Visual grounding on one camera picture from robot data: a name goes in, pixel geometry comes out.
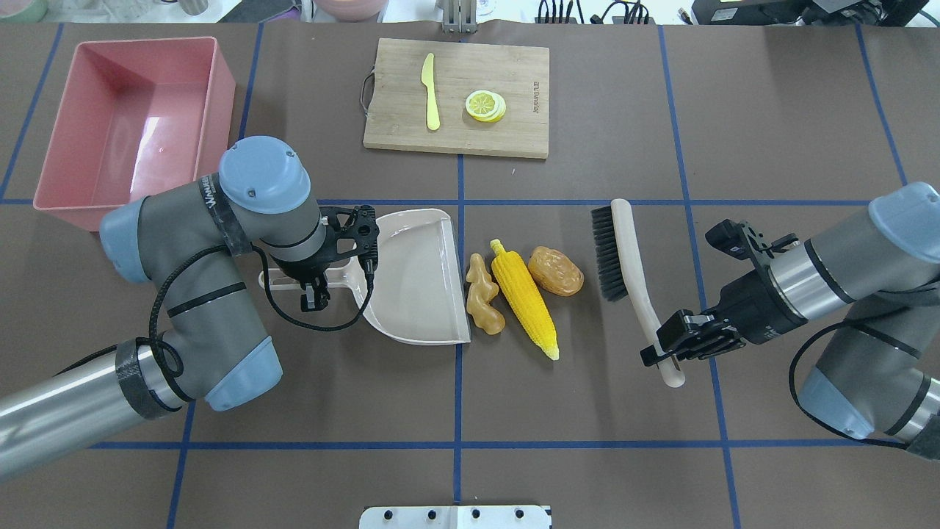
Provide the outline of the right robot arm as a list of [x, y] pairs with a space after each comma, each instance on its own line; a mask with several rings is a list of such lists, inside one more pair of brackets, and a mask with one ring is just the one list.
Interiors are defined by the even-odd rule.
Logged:
[[[938, 459], [938, 378], [919, 369], [938, 335], [938, 193], [904, 185], [815, 237], [768, 242], [745, 221], [724, 220], [707, 242], [752, 271], [725, 285], [705, 311], [680, 309], [641, 352], [708, 359], [765, 344], [843, 309], [790, 362], [789, 393], [816, 425], [850, 441]], [[828, 338], [802, 384], [803, 355]]]

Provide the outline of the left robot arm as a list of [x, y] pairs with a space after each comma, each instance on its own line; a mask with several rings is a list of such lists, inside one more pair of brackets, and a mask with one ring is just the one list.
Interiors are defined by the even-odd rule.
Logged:
[[235, 142], [218, 169], [105, 215], [115, 270], [156, 288], [143, 336], [107, 346], [2, 400], [2, 479], [168, 417], [195, 400], [228, 411], [268, 392], [283, 370], [235, 262], [255, 253], [329, 304], [327, 270], [358, 262], [366, 311], [378, 268], [373, 207], [319, 206], [293, 148], [269, 135]]

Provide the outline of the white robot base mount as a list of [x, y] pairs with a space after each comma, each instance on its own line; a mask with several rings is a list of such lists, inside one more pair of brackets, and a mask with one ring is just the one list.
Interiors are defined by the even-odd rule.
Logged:
[[373, 506], [359, 528], [552, 528], [549, 506], [423, 505]]

